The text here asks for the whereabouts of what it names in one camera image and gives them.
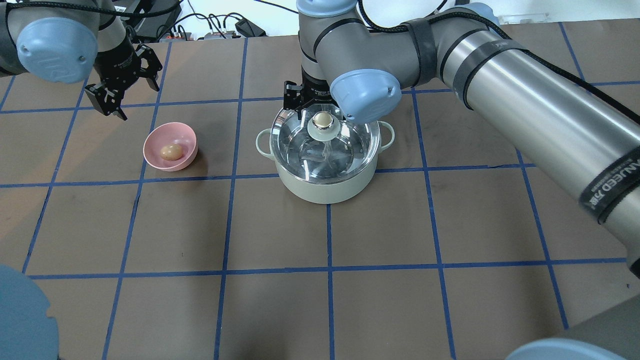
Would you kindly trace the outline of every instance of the black label band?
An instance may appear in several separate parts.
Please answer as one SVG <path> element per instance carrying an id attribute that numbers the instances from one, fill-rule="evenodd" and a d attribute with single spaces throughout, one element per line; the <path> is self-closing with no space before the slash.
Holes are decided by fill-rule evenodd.
<path id="1" fill-rule="evenodd" d="M 613 209 L 640 186 L 640 146 L 609 165 L 580 195 L 580 205 L 603 224 Z"/>

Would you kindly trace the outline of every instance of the blue plastic cover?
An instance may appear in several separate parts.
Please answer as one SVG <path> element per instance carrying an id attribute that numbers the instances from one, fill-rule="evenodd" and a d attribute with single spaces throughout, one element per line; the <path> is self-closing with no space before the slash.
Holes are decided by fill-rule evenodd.
<path id="1" fill-rule="evenodd" d="M 48 308 L 31 279 L 0 265 L 0 359 L 57 360 L 58 323 Z"/>
<path id="2" fill-rule="evenodd" d="M 25 69 L 51 82 L 77 83 L 89 76 L 98 41 L 78 21 L 46 17 L 27 25 L 16 42 Z"/>
<path id="3" fill-rule="evenodd" d="M 521 346 L 506 360 L 625 360 L 624 358 L 582 341 L 551 338 Z"/>
<path id="4" fill-rule="evenodd" d="M 358 0 L 297 0 L 298 11 L 311 17 L 332 17 L 353 9 Z"/>
<path id="5" fill-rule="evenodd" d="M 402 91 L 395 76 L 378 69 L 359 69 L 338 76 L 331 96 L 345 117 L 366 124 L 390 113 L 400 103 Z"/>
<path id="6" fill-rule="evenodd" d="M 470 3 L 466 5 L 456 5 L 456 8 L 467 8 L 474 13 L 491 20 L 494 24 L 500 25 L 498 18 L 493 14 L 493 9 L 484 3 Z"/>

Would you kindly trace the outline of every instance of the round food item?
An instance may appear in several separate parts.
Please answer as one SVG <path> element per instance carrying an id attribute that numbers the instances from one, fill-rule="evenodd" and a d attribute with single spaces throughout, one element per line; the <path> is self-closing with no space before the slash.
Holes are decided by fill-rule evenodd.
<path id="1" fill-rule="evenodd" d="M 165 160 L 175 161 L 182 157 L 182 146 L 177 143 L 170 143 L 160 149 L 160 157 Z"/>

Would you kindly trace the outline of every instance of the black power adapter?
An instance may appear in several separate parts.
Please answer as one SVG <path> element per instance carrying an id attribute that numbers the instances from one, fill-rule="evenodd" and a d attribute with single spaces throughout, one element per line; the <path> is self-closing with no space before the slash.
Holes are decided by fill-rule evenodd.
<path id="1" fill-rule="evenodd" d="M 236 23 L 236 31 L 247 38 L 267 36 L 267 33 L 260 26 L 247 19 L 242 19 Z"/>

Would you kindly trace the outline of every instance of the pot handle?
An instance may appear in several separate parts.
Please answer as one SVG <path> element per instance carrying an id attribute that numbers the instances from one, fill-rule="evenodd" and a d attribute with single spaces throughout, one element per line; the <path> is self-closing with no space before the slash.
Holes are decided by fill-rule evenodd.
<path id="1" fill-rule="evenodd" d="M 380 151 L 379 152 L 383 152 L 383 151 L 387 150 L 394 143 L 394 141 L 396 140 L 396 132 L 394 131 L 393 126 L 391 126 L 391 124 L 389 124 L 388 122 L 378 121 L 378 124 L 386 127 L 391 132 L 391 140 L 389 140 L 389 142 L 386 145 L 382 145 L 380 147 Z"/>
<path id="2" fill-rule="evenodd" d="M 255 138 L 255 148 L 258 150 L 260 155 L 264 156 L 269 160 L 275 161 L 276 158 L 271 153 L 271 147 L 269 147 L 269 152 L 264 152 L 262 151 L 262 149 L 260 149 L 260 138 L 262 138 L 266 134 L 271 134 L 271 129 L 265 129 L 265 130 L 262 130 L 260 133 L 258 133 L 258 136 Z"/>

